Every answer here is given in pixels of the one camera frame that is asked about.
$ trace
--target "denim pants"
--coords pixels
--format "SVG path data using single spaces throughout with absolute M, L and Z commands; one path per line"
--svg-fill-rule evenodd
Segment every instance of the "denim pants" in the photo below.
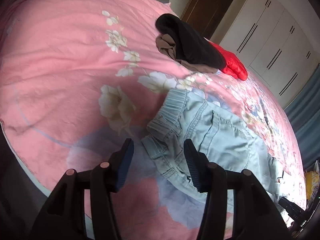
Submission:
M 270 171 L 278 162 L 270 161 L 264 141 L 233 113 L 188 90 L 172 89 L 147 130 L 150 134 L 142 143 L 149 156 L 158 171 L 185 194 L 201 202 L 207 196 L 193 186 L 184 157 L 183 143 L 192 139 L 210 162 L 229 171 L 252 171 L 273 199 L 277 175 Z M 228 191 L 228 211 L 232 206 L 233 194 Z

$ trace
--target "folded clothing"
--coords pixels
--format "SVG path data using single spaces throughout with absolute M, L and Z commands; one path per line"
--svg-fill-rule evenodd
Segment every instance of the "folded clothing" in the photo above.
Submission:
M 192 71 L 198 71 L 203 73 L 216 73 L 217 69 L 209 67 L 204 64 L 191 64 L 183 59 L 177 59 L 176 57 L 176 43 L 169 34 L 160 34 L 156 38 L 156 45 L 160 53 L 172 58 L 174 61 L 179 62 L 187 69 Z
M 226 61 L 221 53 L 211 46 L 190 25 L 172 14 L 163 14 L 156 20 L 156 28 L 161 34 L 169 34 L 176 44 L 176 59 L 190 64 L 204 64 L 222 69 Z
M 156 117 L 148 124 L 150 133 L 142 139 L 158 171 L 177 189 L 205 202 L 206 193 L 193 186 L 183 153 L 183 143 L 192 139 L 197 151 L 225 170 L 249 169 L 272 200 L 277 199 L 278 161 L 267 153 L 263 140 L 233 113 L 187 90 L 169 91 Z M 228 212 L 232 212 L 233 193 L 228 191 Z
M 221 46 L 211 41 L 209 41 L 209 43 L 215 47 L 226 60 L 227 66 L 221 69 L 223 73 L 230 75 L 235 79 L 241 79 L 243 81 L 247 80 L 248 72 L 234 53 L 223 49 Z

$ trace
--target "bed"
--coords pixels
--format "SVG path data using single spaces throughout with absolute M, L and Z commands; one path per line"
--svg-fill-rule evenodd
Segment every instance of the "bed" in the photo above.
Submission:
M 272 93 L 250 71 L 246 81 L 221 71 L 191 72 L 159 53 L 154 23 L 174 14 L 162 2 L 17 0 L 11 6 L 0 26 L 0 120 L 24 172 L 48 196 L 67 169 L 92 169 L 132 138 L 128 178 L 113 198 L 122 237 L 196 239 L 204 204 L 161 176 L 140 141 L 169 89 L 187 89 L 238 115 L 264 140 L 291 178 L 289 200 L 305 208 L 297 141 Z M 283 218 L 290 224 L 285 212 Z M 232 222 L 228 212 L 225 237 Z

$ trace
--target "red puffer jacket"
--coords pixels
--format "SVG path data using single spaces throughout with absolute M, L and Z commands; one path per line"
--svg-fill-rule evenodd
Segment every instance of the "red puffer jacket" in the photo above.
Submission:
M 237 56 L 234 53 L 223 49 L 218 44 L 214 44 L 211 41 L 209 42 L 223 55 L 226 60 L 227 66 L 221 69 L 221 71 L 234 77 L 235 79 L 241 79 L 245 81 L 248 78 L 248 72 Z

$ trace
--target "black device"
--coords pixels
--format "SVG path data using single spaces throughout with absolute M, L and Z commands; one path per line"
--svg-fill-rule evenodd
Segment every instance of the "black device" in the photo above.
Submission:
M 121 240 L 110 193 L 118 192 L 124 185 L 133 152 L 133 141 L 127 139 L 120 151 L 93 170 L 79 173 L 67 170 L 37 216 L 29 240 L 89 240 L 84 221 L 85 189 L 90 189 L 95 239 Z M 223 240 L 228 189 L 234 191 L 230 239 L 293 239 L 276 206 L 251 171 L 226 171 L 210 163 L 205 154 L 197 152 L 190 139 L 184 142 L 184 155 L 193 185 L 199 192 L 208 193 L 197 240 Z M 286 199 L 279 203 L 289 214 L 294 214 L 297 230 L 307 224 L 298 206 Z

